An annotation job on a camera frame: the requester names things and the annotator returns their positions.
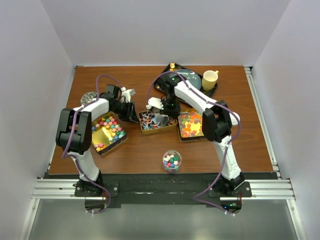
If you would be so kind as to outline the tin of lollipops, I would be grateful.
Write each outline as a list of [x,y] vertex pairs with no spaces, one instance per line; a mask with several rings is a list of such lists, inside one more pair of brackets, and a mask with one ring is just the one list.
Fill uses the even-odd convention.
[[149,110],[139,112],[138,118],[144,136],[174,130],[178,125],[176,119]]

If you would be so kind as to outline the metal scoop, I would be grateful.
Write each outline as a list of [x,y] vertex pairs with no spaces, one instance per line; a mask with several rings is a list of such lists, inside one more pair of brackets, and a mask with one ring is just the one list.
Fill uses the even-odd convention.
[[170,117],[166,114],[155,113],[151,118],[151,123],[160,128],[165,127],[170,120]]

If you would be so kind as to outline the tin of star candies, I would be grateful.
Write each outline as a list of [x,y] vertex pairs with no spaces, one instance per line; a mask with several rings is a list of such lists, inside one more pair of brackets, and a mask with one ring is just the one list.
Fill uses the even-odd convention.
[[107,154],[128,138],[126,131],[112,112],[96,118],[92,122],[91,132],[91,144],[100,156]]

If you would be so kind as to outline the clear glass jar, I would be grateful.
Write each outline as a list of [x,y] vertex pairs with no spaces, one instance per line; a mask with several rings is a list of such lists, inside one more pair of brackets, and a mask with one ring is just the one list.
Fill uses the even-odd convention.
[[167,151],[162,157],[162,165],[168,174],[175,174],[182,164],[182,156],[175,150]]

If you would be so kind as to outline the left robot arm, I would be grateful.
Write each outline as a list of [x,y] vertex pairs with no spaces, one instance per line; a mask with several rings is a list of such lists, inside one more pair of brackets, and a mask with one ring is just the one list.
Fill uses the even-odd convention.
[[91,196],[107,193],[101,171],[96,166],[92,154],[92,122],[98,117],[112,112],[125,122],[136,122],[138,116],[131,97],[134,89],[108,84],[105,92],[97,92],[90,102],[78,108],[64,108],[60,112],[55,142],[63,149],[62,158],[71,158],[79,172],[75,185]]

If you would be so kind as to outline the tin of gummy candies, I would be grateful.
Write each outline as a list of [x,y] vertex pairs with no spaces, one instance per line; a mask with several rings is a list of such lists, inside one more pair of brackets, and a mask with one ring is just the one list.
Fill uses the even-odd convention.
[[202,116],[194,109],[182,110],[177,118],[178,134],[181,142],[204,140]]

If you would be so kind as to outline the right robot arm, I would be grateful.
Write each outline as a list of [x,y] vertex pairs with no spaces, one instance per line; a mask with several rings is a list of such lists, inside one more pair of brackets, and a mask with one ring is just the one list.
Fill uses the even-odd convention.
[[161,114],[177,118],[181,113],[178,100],[181,99],[194,108],[202,116],[202,132],[204,137],[214,145],[221,169],[210,187],[217,185],[220,192],[233,197],[245,182],[245,177],[237,163],[232,142],[241,131],[241,121],[237,113],[231,111],[225,101],[216,101],[196,89],[181,74],[173,72],[180,78],[176,83],[168,75],[169,71],[159,75],[155,83],[166,94],[159,99],[158,109]]

